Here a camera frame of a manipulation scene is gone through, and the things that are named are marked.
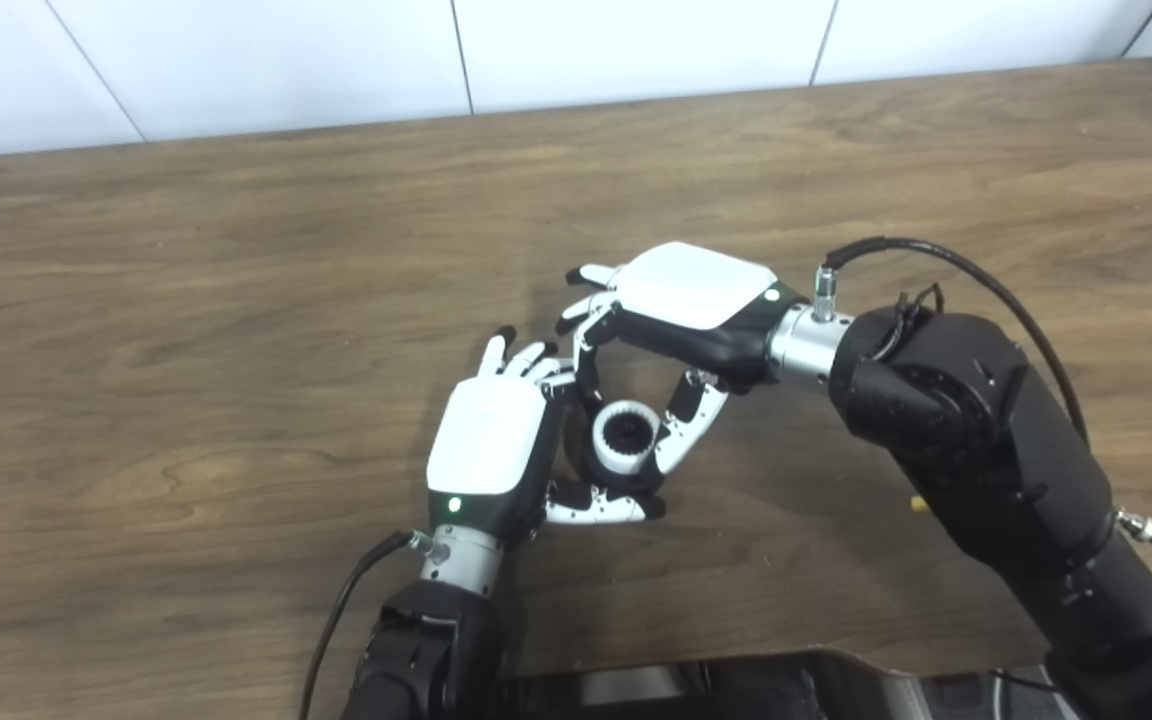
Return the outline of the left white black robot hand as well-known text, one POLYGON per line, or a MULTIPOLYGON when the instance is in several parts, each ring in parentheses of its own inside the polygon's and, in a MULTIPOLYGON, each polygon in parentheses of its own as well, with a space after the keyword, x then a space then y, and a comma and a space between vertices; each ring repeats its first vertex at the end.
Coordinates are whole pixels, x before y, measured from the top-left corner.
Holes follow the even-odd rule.
MULTIPOLYGON (((517 332, 502 325, 475 372, 456 384, 426 468, 431 526, 461 526, 516 546, 544 523, 627 524, 662 520, 667 506, 657 488, 622 492, 594 477, 590 416, 584 414, 573 460, 579 479, 561 480, 554 464, 564 450, 566 420, 579 410, 571 361, 556 344, 515 347, 517 332)), ((658 415, 637 401, 617 401, 613 425, 617 450, 644 450, 644 420, 658 415)))

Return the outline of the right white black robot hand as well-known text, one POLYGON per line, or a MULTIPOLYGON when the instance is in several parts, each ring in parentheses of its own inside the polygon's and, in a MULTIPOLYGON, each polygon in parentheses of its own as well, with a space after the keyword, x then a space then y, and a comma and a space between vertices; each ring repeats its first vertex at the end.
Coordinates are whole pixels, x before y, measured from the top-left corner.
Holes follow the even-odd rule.
POLYGON ((591 473, 622 492, 658 488, 712 427, 733 395, 778 381, 774 331, 799 302, 759 264, 690 243, 669 242, 617 266, 586 264, 566 275, 586 285, 556 332, 570 338, 581 406, 590 416, 591 473), (675 392, 649 429, 644 450, 617 450, 621 434, 602 397, 596 356, 623 342, 684 364, 675 392))

